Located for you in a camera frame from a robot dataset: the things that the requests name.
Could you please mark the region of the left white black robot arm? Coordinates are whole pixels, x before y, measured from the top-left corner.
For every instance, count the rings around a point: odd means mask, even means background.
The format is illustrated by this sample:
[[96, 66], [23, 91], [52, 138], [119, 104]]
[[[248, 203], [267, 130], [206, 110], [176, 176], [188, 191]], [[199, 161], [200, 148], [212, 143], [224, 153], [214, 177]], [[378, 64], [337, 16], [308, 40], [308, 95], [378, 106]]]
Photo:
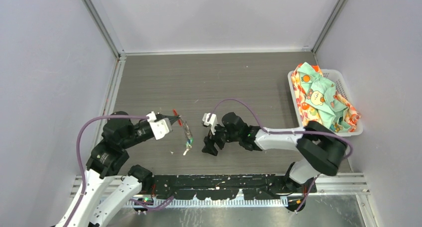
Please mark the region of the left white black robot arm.
[[[105, 119], [102, 139], [92, 149], [86, 165], [82, 164], [80, 142], [85, 129], [96, 120]], [[146, 116], [114, 112], [95, 117], [83, 125], [77, 136], [77, 160], [82, 183], [68, 210], [56, 224], [58, 227], [105, 227], [130, 198], [152, 190], [154, 178], [151, 171], [134, 165], [121, 184], [105, 199], [102, 197], [115, 180], [121, 167], [129, 159], [127, 152], [149, 139], [160, 140], [172, 131], [180, 116], [150, 112]]]

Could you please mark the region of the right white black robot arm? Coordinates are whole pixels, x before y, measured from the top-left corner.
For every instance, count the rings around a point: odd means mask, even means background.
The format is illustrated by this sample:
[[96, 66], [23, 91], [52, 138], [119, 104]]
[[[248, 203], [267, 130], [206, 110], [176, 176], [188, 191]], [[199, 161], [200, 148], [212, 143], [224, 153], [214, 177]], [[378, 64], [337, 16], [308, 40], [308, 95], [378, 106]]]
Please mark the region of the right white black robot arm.
[[204, 138], [202, 152], [217, 156], [219, 150], [232, 142], [248, 151], [297, 151], [302, 160], [293, 162], [283, 178], [285, 188], [293, 193], [319, 174], [335, 176], [347, 149], [343, 137], [316, 121], [293, 129], [271, 129], [248, 125], [233, 112], [225, 114], [221, 121], [217, 122], [215, 114], [204, 114], [202, 124], [210, 131]]

